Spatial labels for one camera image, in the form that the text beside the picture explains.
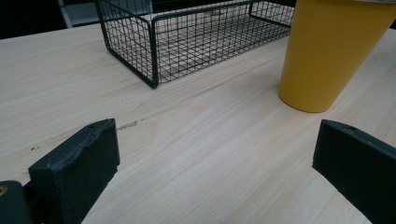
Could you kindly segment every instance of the yellow plastic cup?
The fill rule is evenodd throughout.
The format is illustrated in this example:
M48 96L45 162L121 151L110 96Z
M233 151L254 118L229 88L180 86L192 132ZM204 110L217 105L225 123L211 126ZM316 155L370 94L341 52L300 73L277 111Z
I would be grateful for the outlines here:
M305 112L330 108L396 19L396 4L298 0L278 94Z

